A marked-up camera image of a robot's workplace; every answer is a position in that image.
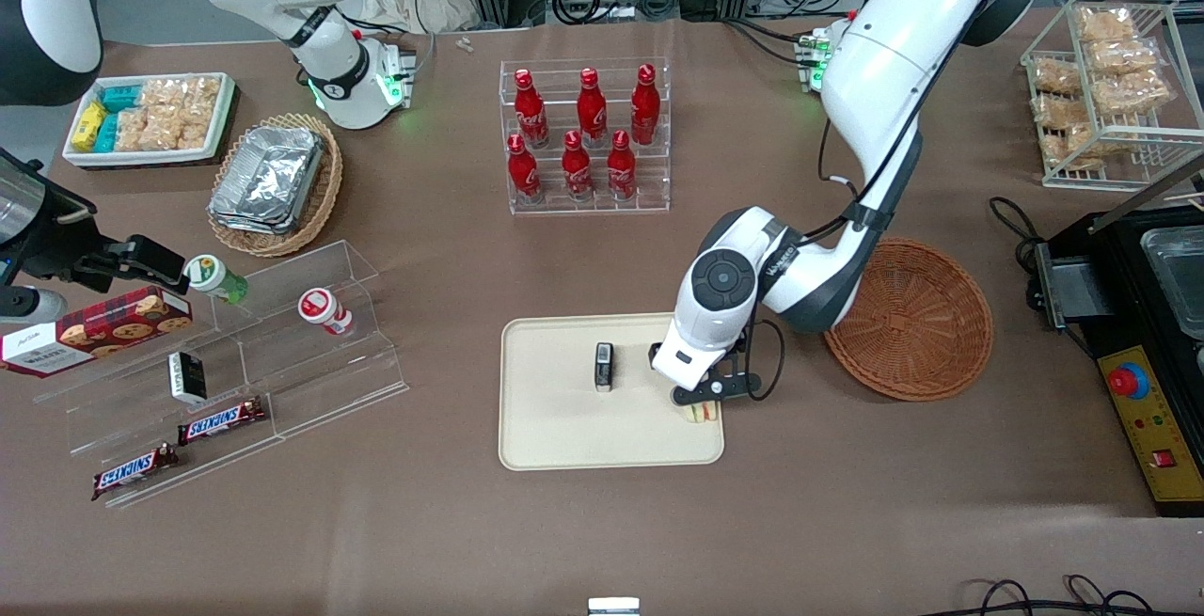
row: wire basket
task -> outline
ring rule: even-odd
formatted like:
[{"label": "wire basket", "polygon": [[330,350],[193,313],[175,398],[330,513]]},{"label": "wire basket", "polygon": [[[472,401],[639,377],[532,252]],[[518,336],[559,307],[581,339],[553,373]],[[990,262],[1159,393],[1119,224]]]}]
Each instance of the wire basket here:
[{"label": "wire basket", "polygon": [[[1204,111],[1200,111],[1184,51],[1174,6],[1179,0],[1069,0],[1057,17],[1037,36],[1021,55],[1028,79],[1029,97],[1057,96],[1038,88],[1037,67],[1041,59],[1054,63],[1074,63],[1079,72],[1086,123],[1086,140],[1072,153],[1045,153],[1041,184],[1049,188],[1088,188],[1097,191],[1140,191],[1149,183],[1186,166],[1204,153]],[[1133,32],[1157,42],[1165,66],[1161,67],[1168,85],[1178,97],[1157,109],[1133,111],[1127,114],[1100,114],[1088,88],[1105,79],[1091,64],[1084,63],[1084,41],[1080,41],[1074,17],[1081,7],[1123,7],[1132,16]],[[1064,132],[1050,129],[1034,112],[1039,143],[1046,137]]]}]

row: foil container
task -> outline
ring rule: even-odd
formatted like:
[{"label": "foil container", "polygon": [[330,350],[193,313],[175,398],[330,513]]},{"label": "foil container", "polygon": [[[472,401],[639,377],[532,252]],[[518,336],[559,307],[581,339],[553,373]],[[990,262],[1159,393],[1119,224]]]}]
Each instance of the foil container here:
[{"label": "foil container", "polygon": [[209,200],[209,217],[238,231],[291,233],[301,223],[321,153],[321,136],[308,129],[252,129]]}]

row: white tray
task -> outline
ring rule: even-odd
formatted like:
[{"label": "white tray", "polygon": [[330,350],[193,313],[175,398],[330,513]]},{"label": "white tray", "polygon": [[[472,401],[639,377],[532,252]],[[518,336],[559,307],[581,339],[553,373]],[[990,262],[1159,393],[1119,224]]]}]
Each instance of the white tray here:
[{"label": "white tray", "polygon": [[[71,135],[76,124],[83,116],[83,109],[90,105],[99,89],[119,88],[122,84],[142,84],[147,79],[184,79],[189,76],[218,76],[222,79],[222,88],[218,89],[218,101],[213,107],[213,118],[209,119],[209,131],[205,137],[205,144],[199,149],[179,150],[134,150],[134,153],[83,153],[71,144]],[[222,143],[222,135],[225,131],[226,116],[230,113],[230,105],[234,101],[234,79],[225,72],[179,72],[175,76],[124,76],[124,77],[98,77],[88,93],[79,99],[76,107],[75,118],[71,119],[71,129],[63,144],[63,159],[81,170],[137,170],[137,167],[172,166],[187,161],[206,161],[218,153]]]},{"label": "white tray", "polygon": [[[547,316],[502,332],[497,456],[510,470],[714,463],[722,415],[690,424],[669,401],[673,381],[648,363],[672,313]],[[609,393],[594,387],[594,351],[614,343]]]}]

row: acrylic bottle rack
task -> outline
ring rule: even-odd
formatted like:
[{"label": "acrylic bottle rack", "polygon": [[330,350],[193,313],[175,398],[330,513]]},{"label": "acrylic bottle rack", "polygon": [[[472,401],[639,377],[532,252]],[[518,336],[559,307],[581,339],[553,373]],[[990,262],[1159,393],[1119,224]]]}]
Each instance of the acrylic bottle rack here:
[{"label": "acrylic bottle rack", "polygon": [[[615,129],[631,129],[631,93],[636,88],[636,76],[641,64],[656,66],[656,89],[661,94],[661,118],[657,120],[653,143],[632,143],[636,153],[636,196],[618,201],[610,195],[607,180],[607,154],[610,153],[609,136],[606,148],[590,149],[590,178],[594,179],[594,196],[578,203],[568,196],[560,158],[565,152],[565,131],[578,129],[577,96],[580,93],[582,69],[589,66],[598,71],[598,89],[606,95],[607,129],[613,136]],[[535,88],[539,90],[548,112],[550,137],[542,149],[531,149],[543,186],[543,200],[538,205],[521,205],[515,195],[514,183],[506,173],[508,153],[506,137],[519,131],[514,112],[514,72],[525,67],[531,72]],[[502,158],[500,176],[506,178],[510,213],[514,217],[547,213],[654,213],[669,209],[669,146],[671,105],[669,66],[666,58],[608,58],[608,59],[557,59],[529,60],[529,63],[502,63],[498,81],[502,137],[498,153]]]}]

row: red button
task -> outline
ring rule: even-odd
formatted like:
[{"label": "red button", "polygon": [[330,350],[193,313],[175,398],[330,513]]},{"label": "red button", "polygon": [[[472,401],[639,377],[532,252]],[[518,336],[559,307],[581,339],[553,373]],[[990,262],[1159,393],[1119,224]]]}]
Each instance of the red button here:
[{"label": "red button", "polygon": [[1170,454],[1169,449],[1156,450],[1150,456],[1153,457],[1153,462],[1151,463],[1151,466],[1153,466],[1153,467],[1174,467],[1175,466],[1175,455]]},{"label": "red button", "polygon": [[1112,390],[1121,397],[1129,397],[1135,393],[1139,385],[1137,380],[1137,373],[1129,372],[1127,368],[1117,367],[1114,368],[1108,374],[1108,387]]}]

